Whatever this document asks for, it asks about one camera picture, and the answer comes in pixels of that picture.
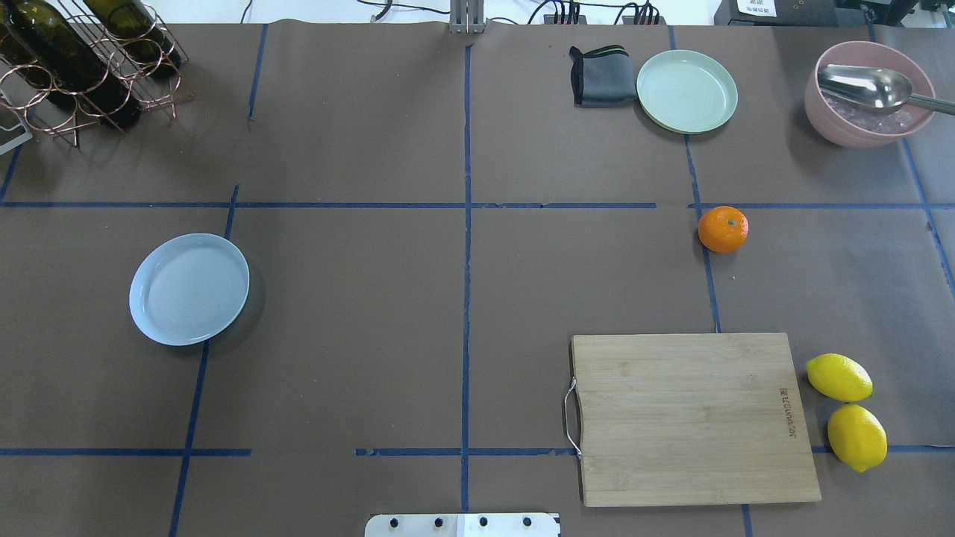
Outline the dark green bottle left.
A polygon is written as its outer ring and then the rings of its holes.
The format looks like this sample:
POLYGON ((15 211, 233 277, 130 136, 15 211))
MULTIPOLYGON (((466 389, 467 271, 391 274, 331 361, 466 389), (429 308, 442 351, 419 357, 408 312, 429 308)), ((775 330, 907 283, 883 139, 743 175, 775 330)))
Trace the dark green bottle left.
POLYGON ((35 56, 11 34, 4 22, 1 22, 1 57, 7 65, 15 69, 17 75, 27 85, 39 91, 55 89, 50 74, 39 65, 35 56))

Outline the white tray edge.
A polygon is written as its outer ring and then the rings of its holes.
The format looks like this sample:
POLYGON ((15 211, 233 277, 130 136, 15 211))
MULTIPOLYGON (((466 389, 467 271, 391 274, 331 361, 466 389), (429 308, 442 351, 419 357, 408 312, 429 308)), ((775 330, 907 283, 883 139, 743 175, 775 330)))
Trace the white tray edge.
POLYGON ((34 138, 26 120, 20 112, 13 108, 6 92, 1 91, 1 156, 13 152, 15 149, 30 142, 34 138))

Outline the orange mandarin fruit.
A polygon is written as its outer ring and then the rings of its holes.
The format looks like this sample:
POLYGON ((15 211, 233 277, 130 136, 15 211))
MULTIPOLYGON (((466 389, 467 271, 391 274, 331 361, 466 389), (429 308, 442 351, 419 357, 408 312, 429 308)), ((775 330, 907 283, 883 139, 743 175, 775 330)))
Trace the orange mandarin fruit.
POLYGON ((717 254, 730 254, 740 249, 749 238, 748 217, 731 205, 719 205, 706 211, 697 224, 701 244, 717 254))

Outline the grey metal bracket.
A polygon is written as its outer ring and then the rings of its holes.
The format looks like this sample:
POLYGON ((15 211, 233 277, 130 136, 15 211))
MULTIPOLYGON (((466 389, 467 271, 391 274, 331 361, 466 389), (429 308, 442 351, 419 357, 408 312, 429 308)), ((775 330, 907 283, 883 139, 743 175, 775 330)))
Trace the grey metal bracket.
POLYGON ((451 0, 449 30, 453 35, 483 34, 486 30, 484 0, 451 0))

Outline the lower yellow lemon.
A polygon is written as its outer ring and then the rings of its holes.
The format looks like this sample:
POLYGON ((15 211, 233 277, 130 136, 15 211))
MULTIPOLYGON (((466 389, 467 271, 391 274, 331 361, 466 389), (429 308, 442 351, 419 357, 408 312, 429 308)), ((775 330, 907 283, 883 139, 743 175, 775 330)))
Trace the lower yellow lemon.
POLYGON ((886 459, 886 431, 876 415, 863 406, 840 406, 829 418, 826 432, 836 458, 857 473, 864 473, 886 459))

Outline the light green plate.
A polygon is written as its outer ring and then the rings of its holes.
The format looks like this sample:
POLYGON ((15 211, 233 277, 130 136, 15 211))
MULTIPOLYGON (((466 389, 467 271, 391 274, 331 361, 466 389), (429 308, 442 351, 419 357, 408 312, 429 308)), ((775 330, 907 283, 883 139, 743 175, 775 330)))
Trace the light green plate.
POLYGON ((698 51, 669 50, 649 58, 636 76, 636 92, 652 122, 682 135, 726 125, 738 106, 733 76, 698 51))

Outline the dark green bottle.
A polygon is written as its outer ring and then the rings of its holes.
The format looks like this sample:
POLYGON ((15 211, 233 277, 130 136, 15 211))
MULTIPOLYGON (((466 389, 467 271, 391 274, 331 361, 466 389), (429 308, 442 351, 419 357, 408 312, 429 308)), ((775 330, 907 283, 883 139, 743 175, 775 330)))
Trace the dark green bottle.
POLYGON ((1 22, 1 57, 7 65, 15 69, 17 75, 27 85, 39 91, 55 89, 50 74, 39 65, 35 56, 11 34, 4 22, 1 22))
POLYGON ((85 1, 90 13, 150 78, 171 78, 181 65, 180 52, 158 20, 140 1, 85 1))
POLYGON ((103 125, 126 131, 141 116, 140 103, 67 18, 45 1, 3 1, 4 23, 46 69, 57 87, 103 125))

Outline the dark green bottle right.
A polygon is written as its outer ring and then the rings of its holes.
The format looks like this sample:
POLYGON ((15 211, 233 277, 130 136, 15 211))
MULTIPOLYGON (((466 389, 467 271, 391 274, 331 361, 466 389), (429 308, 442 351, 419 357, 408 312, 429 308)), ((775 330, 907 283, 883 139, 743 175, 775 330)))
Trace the dark green bottle right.
POLYGON ((180 52, 158 20, 140 1, 85 1, 90 13, 150 78, 171 78, 181 65, 180 52))

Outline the black device with label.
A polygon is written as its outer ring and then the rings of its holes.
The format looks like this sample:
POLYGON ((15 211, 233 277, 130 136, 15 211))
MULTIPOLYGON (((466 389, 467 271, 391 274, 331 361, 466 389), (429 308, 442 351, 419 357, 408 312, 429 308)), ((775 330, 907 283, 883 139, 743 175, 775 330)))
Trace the black device with label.
POLYGON ((836 1, 721 1, 713 14, 716 26, 862 27, 860 9, 836 1))

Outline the black power strip right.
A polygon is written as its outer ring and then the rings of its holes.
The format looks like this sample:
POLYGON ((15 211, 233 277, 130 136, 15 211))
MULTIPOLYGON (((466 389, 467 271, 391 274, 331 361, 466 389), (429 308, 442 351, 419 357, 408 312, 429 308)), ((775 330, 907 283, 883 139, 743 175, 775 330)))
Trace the black power strip right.
POLYGON ((628 2, 621 7, 615 22, 628 26, 658 26, 662 23, 662 15, 651 1, 628 2))

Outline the upper yellow lemon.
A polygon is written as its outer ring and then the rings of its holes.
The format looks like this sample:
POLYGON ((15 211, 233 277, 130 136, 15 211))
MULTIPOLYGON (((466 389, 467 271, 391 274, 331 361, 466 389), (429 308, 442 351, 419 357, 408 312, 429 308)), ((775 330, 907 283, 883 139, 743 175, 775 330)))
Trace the upper yellow lemon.
POLYGON ((818 393, 845 403, 866 400, 874 393, 868 371, 843 354, 821 354, 806 363, 809 384, 818 393))

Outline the black power strip left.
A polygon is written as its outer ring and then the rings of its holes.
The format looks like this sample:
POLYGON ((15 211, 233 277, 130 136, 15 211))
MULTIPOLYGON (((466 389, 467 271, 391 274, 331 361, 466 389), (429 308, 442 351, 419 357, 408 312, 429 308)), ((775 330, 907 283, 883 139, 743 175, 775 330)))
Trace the black power strip left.
POLYGON ((540 13, 540 19, 545 25, 577 26, 586 24, 586 17, 582 14, 582 4, 577 1, 543 1, 536 7, 534 17, 540 13), (552 6, 552 13, 542 13, 547 6, 552 6))

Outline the dark green bottle middle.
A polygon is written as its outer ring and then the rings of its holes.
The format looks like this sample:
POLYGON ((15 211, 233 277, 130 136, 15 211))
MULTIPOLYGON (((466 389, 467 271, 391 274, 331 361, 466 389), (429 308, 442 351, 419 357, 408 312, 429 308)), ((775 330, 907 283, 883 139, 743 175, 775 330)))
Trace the dark green bottle middle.
POLYGON ((3 1, 4 23, 46 69, 57 87, 103 125, 126 131, 141 116, 140 103, 67 18, 45 1, 3 1))

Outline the folded grey cloth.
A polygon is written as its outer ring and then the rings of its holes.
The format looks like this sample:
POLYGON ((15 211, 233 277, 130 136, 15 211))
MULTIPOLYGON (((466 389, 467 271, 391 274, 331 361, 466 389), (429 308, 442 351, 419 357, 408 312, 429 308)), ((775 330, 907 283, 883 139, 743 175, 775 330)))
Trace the folded grey cloth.
POLYGON ((575 106, 623 107, 637 101, 633 62, 622 45, 604 45, 588 52, 573 45, 569 56, 575 106))

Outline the bamboo cutting board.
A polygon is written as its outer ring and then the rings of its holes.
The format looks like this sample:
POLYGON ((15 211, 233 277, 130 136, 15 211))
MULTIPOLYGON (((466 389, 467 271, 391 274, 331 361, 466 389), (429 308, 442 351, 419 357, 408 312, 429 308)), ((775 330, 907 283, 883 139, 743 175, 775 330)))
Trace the bamboo cutting board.
POLYGON ((588 509, 821 500, 785 333, 577 334, 588 509))

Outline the clear ice cubes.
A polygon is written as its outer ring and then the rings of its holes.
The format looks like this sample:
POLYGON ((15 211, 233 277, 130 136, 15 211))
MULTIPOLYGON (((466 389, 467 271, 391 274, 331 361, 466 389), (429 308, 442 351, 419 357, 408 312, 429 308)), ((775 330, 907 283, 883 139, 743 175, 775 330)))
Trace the clear ice cubes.
POLYGON ((905 109, 886 113, 863 108, 855 103, 833 98, 831 95, 825 95, 823 98, 840 118, 847 120, 851 125, 876 134, 900 135, 909 131, 916 122, 911 113, 905 109))

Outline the pink bowl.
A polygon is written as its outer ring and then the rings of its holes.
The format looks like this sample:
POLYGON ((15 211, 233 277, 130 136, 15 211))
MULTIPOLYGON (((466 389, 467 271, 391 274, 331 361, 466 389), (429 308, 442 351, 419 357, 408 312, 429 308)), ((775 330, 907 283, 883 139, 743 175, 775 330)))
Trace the pink bowl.
POLYGON ((901 109, 910 112, 916 122, 909 131, 901 134, 876 134, 851 125, 850 122, 836 115, 824 99, 826 94, 823 94, 818 84, 816 84, 816 74, 829 64, 884 68, 903 72, 911 79, 914 91, 917 94, 936 95, 933 81, 931 81, 929 75, 921 68, 921 65, 918 65, 903 52, 887 45, 862 40, 832 45, 828 50, 822 52, 814 67, 811 68, 803 98, 804 109, 809 122, 815 131, 828 139, 829 142, 846 148, 876 148, 912 135, 930 122, 933 116, 931 111, 907 105, 901 107, 901 109))

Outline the light blue plate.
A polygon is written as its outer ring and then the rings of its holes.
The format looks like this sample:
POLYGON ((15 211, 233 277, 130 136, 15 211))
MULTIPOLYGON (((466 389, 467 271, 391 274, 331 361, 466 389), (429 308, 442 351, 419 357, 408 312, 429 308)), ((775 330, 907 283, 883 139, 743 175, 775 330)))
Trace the light blue plate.
POLYGON ((235 244, 210 233, 188 233, 164 242, 140 263, 128 306, 148 339, 194 345, 235 321, 250 282, 248 262, 235 244))

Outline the yellow lemon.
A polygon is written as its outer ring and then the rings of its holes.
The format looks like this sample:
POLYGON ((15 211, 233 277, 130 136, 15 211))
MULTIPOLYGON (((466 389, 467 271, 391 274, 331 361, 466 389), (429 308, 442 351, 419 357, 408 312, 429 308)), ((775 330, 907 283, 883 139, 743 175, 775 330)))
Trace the yellow lemon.
POLYGON ((886 459, 886 431, 876 415, 863 406, 840 406, 829 418, 826 432, 836 458, 857 473, 864 473, 886 459))
POLYGON ((809 384, 818 393, 845 403, 866 400, 874 393, 868 371, 843 354, 821 354, 806 363, 809 384))

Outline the black power strip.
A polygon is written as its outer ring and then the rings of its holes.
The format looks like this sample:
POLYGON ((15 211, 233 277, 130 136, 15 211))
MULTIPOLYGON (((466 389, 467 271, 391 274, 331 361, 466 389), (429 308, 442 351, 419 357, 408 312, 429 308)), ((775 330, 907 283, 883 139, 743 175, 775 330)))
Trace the black power strip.
POLYGON ((658 26, 662 23, 662 15, 651 1, 628 2, 621 7, 615 22, 628 26, 658 26))
POLYGON ((534 17, 540 13, 540 19, 545 25, 577 26, 586 24, 586 17, 582 14, 582 4, 577 1, 543 1, 536 7, 534 17), (547 6, 552 6, 552 13, 542 13, 547 6))

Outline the metal scoop spoon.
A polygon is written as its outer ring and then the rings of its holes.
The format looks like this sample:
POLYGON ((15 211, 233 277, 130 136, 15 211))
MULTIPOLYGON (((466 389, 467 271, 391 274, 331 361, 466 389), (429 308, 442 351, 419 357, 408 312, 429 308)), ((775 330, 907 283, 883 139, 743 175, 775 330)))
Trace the metal scoop spoon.
POLYGON ((954 115, 954 103, 917 94, 910 78, 894 70, 842 64, 826 65, 816 74, 823 94, 877 111, 897 111, 910 105, 954 115))

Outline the white metal base plate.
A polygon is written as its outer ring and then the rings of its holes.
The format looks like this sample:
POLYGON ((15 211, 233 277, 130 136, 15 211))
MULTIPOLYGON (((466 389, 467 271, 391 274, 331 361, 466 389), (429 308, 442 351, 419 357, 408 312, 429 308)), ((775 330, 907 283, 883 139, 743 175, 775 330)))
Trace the white metal base plate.
POLYGON ((379 514, 365 536, 560 536, 560 516, 546 512, 379 514))

